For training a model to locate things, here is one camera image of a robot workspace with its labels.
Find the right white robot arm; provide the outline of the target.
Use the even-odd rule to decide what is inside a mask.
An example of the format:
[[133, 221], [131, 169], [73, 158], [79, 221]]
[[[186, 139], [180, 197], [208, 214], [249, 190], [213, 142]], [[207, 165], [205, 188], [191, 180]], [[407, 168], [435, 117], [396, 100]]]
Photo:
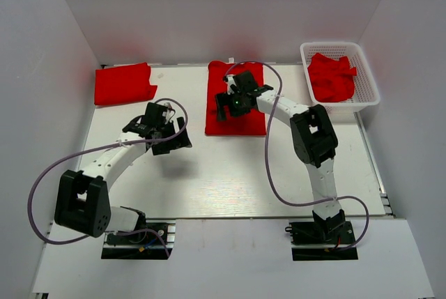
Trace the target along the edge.
[[[225, 121], [227, 115], [240, 117], [253, 110], [269, 115], [264, 155], [266, 174], [273, 194], [287, 206], [311, 206], [316, 237], [325, 243], [333, 241], [346, 220], [338, 201], [334, 178], [335, 149], [339, 142], [325, 108], [321, 105], [310, 107], [298, 104], [281, 96], [267, 84], [259, 86], [249, 71], [226, 75], [223, 81], [227, 90], [215, 96], [217, 120]], [[268, 154], [270, 128], [274, 118], [290, 128], [295, 154], [305, 164], [309, 175], [314, 199], [311, 202], [286, 201], [274, 186]]]

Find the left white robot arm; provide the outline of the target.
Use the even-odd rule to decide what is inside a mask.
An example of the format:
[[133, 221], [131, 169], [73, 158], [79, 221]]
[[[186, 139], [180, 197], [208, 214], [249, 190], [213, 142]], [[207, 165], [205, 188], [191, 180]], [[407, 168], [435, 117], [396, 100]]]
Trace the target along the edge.
[[173, 120], [170, 99], [149, 102], [143, 115], [122, 129], [116, 142], [103, 146], [102, 154], [79, 171], [67, 170], [59, 182], [55, 222], [90, 237], [106, 232], [123, 233], [131, 242], [145, 239], [147, 225], [143, 213], [128, 207], [112, 206], [109, 191], [135, 160], [148, 151], [165, 155], [189, 148], [188, 115]]

